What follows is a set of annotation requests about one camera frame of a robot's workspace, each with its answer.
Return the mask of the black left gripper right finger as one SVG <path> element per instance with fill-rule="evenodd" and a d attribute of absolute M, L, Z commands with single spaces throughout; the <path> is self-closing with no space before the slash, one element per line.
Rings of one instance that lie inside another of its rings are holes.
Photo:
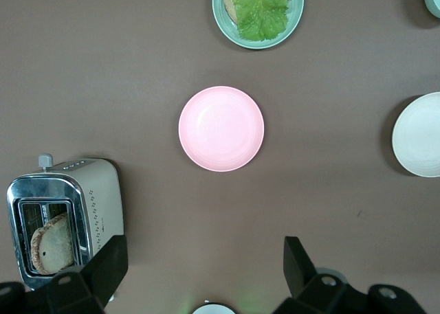
<path fill-rule="evenodd" d="M 361 293 L 332 273 L 319 273 L 300 239 L 286 236 L 283 273 L 291 293 L 275 313 L 425 313 L 407 291 L 374 284 Z"/>

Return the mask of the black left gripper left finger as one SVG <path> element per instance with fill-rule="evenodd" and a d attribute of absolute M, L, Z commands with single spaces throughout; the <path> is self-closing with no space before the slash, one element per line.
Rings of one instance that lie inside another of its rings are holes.
<path fill-rule="evenodd" d="M 2 282 L 1 312 L 104 313 L 128 267 L 126 236 L 112 236 L 85 266 L 64 269 L 35 291 L 27 292 L 20 282 Z"/>

